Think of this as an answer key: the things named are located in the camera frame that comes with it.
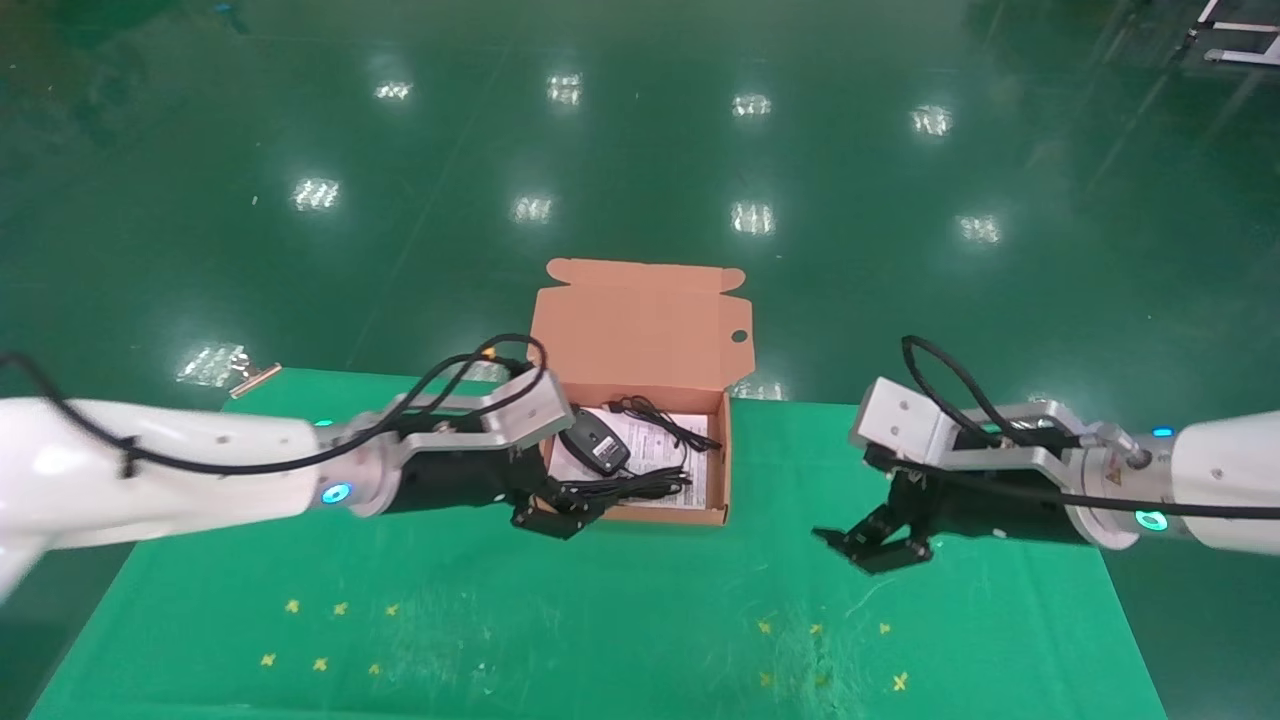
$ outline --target box flap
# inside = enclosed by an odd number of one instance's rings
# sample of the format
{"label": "box flap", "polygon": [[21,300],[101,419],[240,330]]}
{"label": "box flap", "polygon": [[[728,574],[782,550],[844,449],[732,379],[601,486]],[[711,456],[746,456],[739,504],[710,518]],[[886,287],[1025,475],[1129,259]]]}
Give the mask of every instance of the box flap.
{"label": "box flap", "polygon": [[557,258],[532,336],[564,383],[722,391],[755,369],[751,304],[721,295],[735,268]]}

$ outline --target white paper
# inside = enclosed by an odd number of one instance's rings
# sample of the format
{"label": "white paper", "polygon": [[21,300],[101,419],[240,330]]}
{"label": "white paper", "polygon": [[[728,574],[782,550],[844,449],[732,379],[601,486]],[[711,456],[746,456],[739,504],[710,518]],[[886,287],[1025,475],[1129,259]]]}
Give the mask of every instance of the white paper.
{"label": "white paper", "polygon": [[[676,495],[662,500],[626,500],[623,505],[639,505],[643,507],[676,507],[680,510],[705,510],[707,509],[707,455],[696,452],[681,445],[676,447],[676,438],[667,430],[637,420],[622,413],[609,413],[586,407],[589,413],[596,415],[604,424],[609,425],[622,442],[631,450],[627,460],[627,470],[636,475],[671,468],[685,462],[685,471],[689,473],[690,484]],[[707,434],[707,415],[672,415],[672,420],[682,428],[687,428],[700,436]],[[552,461],[548,474],[557,480],[598,480],[600,477],[570,455],[564,450],[559,436],[556,436],[556,445],[552,447]]]}

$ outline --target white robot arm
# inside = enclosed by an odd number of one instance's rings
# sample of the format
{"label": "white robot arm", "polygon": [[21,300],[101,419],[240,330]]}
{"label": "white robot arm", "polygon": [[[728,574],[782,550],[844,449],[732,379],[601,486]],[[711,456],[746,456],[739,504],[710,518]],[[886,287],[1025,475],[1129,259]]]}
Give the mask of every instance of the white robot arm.
{"label": "white robot arm", "polygon": [[[910,347],[943,359],[984,407],[938,400]],[[891,480],[888,500],[847,532],[814,528],[863,570],[925,562],[940,532],[1108,550],[1175,537],[1280,553],[1280,413],[1134,437],[1112,423],[1085,425],[1055,401],[992,407],[928,341],[908,336],[904,351],[925,392],[877,379],[850,432],[864,462]],[[905,537],[891,539],[902,528]]]}
{"label": "white robot arm", "polygon": [[[33,377],[40,384],[38,370]],[[573,421],[550,370],[527,369],[484,397],[448,389],[411,393],[408,402],[401,396],[385,411],[328,427],[91,400],[0,400],[0,601],[47,550],[308,510],[346,507],[371,516],[506,502],[515,507],[512,524],[561,538],[603,512],[566,498],[547,477],[536,446]],[[59,402],[109,433],[109,442],[69,419]],[[111,445],[122,439],[196,468],[131,457]],[[348,443],[349,451],[310,461]],[[268,470],[241,471],[255,468]]]}

